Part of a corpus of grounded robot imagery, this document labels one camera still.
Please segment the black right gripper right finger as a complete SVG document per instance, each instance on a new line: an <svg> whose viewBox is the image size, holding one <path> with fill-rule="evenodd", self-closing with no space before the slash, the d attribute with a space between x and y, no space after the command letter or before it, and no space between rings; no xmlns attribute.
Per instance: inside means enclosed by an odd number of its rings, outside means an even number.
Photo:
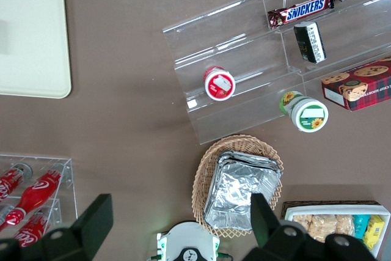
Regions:
<svg viewBox="0 0 391 261"><path fill-rule="evenodd" d="M257 247L250 260L308 260L306 236L293 222L281 223L262 194L251 195L250 220Z"/></svg>

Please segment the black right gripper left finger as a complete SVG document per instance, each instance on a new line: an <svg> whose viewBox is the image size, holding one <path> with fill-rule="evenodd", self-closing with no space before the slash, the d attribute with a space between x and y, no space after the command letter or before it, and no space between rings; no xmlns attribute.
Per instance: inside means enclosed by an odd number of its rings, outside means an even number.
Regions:
<svg viewBox="0 0 391 261"><path fill-rule="evenodd" d="M100 194L70 226L42 239L42 260L93 260L114 224L111 194Z"/></svg>

